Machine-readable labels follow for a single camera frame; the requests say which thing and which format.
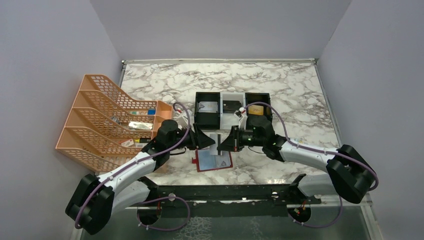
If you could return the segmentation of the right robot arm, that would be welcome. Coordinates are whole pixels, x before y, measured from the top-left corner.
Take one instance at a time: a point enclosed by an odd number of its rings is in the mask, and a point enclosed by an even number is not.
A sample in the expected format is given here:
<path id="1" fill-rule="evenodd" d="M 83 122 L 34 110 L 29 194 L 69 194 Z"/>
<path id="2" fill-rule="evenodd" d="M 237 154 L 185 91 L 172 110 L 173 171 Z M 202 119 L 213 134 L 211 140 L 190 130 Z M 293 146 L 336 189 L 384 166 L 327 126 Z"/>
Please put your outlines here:
<path id="1" fill-rule="evenodd" d="M 303 145 L 275 133 L 272 122 L 264 116 L 248 119 L 252 128 L 231 127 L 228 137 L 218 145 L 219 151 L 240 152 L 244 147 L 260 147 L 271 160 L 306 165 L 323 173 L 299 175 L 289 193 L 304 200 L 315 195 L 339 195 L 358 204 L 377 181 L 373 169 L 350 145 L 326 149 Z"/>

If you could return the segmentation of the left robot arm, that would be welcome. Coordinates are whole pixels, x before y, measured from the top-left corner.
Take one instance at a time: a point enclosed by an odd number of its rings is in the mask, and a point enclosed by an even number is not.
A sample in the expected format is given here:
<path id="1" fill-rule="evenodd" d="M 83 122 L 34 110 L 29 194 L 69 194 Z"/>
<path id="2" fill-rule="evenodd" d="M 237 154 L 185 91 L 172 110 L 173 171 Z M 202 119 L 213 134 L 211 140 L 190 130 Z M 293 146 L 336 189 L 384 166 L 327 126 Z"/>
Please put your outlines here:
<path id="1" fill-rule="evenodd" d="M 196 125 L 179 128 L 175 120 L 165 120 L 156 137 L 129 162 L 99 176 L 84 176 L 65 213 L 74 220 L 77 229 L 94 235 L 106 226 L 112 214 L 148 198 L 151 188 L 139 179 L 164 165 L 172 150 L 200 150 L 215 143 Z"/>

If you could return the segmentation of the red card holder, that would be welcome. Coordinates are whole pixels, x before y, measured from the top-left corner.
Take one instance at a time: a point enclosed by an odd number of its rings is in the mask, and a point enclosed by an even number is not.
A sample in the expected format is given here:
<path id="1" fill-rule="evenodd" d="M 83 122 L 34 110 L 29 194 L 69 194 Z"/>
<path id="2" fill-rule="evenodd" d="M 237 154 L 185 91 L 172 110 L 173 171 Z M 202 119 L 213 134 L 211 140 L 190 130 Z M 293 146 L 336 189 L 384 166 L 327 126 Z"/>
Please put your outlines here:
<path id="1" fill-rule="evenodd" d="M 230 152 L 222 151 L 219 155 L 213 155 L 209 149 L 196 150 L 191 163 L 196 165 L 197 172 L 208 172 L 233 167 Z"/>

